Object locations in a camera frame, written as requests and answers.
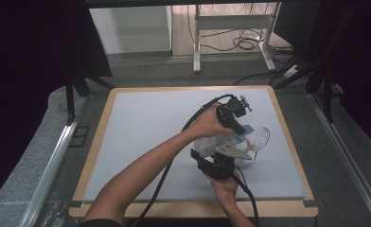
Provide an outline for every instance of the aluminum rail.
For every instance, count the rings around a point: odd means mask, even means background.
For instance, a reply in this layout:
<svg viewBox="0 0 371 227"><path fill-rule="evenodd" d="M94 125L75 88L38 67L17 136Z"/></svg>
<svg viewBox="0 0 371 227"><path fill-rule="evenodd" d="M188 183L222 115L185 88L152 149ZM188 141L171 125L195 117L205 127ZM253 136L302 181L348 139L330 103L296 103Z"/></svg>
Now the aluminum rail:
<svg viewBox="0 0 371 227"><path fill-rule="evenodd" d="M350 174L354 184L356 185L365 204L367 205L369 212L371 213L371 185L369 185L368 181L362 175L362 172L360 171L359 167L357 166L356 162L354 161L353 157L348 151L345 142L338 133L334 124L329 123L327 121L327 118L322 112L322 104L318 96L314 94L309 94L309 98L312 101L312 104L314 105L315 111L318 113L321 122L325 126L327 133L330 135L330 138L334 146L336 147L345 168Z"/></svg>
<svg viewBox="0 0 371 227"><path fill-rule="evenodd" d="M80 114L82 113L82 108L85 104L86 97L80 97L76 104L76 117L73 123L69 126L65 126L62 135L53 150L52 156L44 170L44 174L40 179L38 186L32 195L31 201L29 202L26 211L24 212L23 218L19 224L20 227L34 226L39 213L44 205L46 196L50 190L55 176L59 170L62 158L64 157L67 147L70 143L71 137L73 136L74 130L80 120Z"/></svg>

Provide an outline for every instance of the white surface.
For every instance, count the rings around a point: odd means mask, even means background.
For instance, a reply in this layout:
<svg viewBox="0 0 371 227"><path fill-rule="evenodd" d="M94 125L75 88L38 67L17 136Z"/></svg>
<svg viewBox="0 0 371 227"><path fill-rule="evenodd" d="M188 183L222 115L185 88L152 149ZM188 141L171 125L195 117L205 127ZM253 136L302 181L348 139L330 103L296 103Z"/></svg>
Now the white surface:
<svg viewBox="0 0 371 227"><path fill-rule="evenodd" d="M170 7L90 9L90 12L106 54L171 49Z"/></svg>
<svg viewBox="0 0 371 227"><path fill-rule="evenodd" d="M257 199L304 198L306 191L266 89L172 91L117 94L97 163L84 200L93 201L101 187L137 157L178 133L203 104L225 94L245 95L253 111L240 124L264 126L271 138L253 161L236 160ZM188 145L174 159L157 200L214 199L208 179L190 157ZM160 175L139 196L149 200ZM238 198L248 196L238 188Z"/></svg>

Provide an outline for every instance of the gray floor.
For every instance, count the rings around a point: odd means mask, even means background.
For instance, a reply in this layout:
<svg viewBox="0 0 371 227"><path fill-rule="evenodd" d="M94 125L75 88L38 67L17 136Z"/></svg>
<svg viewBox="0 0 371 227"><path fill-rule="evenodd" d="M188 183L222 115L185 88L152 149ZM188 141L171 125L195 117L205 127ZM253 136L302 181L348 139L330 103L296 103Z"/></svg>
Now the gray floor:
<svg viewBox="0 0 371 227"><path fill-rule="evenodd" d="M248 75L266 72L260 55L204 57L202 72L192 72L191 58L173 59L168 56L109 56L114 74L107 78L118 87L145 86L210 86L232 85ZM267 84L270 76L256 76L240 85ZM276 90L276 96L285 116L292 139L307 174L313 195L319 206L317 226L371 226L371 214L356 185L346 170L330 137L321 123L304 90L307 78ZM52 226L56 217L65 219L64 226L76 223L66 214L91 146L97 123L109 92L88 81L91 95L87 98L79 127L88 128L88 136L81 145L66 151L60 171L46 198L36 226ZM21 162L0 191L0 226L17 226L40 180L50 155L56 146L66 122L65 90L51 94L44 121L28 146ZM351 155L371 185L371 140L340 106L337 98L332 103L334 125L344 138ZM314 226L314 219L263 218L262 226ZM202 219L148 219L145 226L226 226L226 222Z"/></svg>

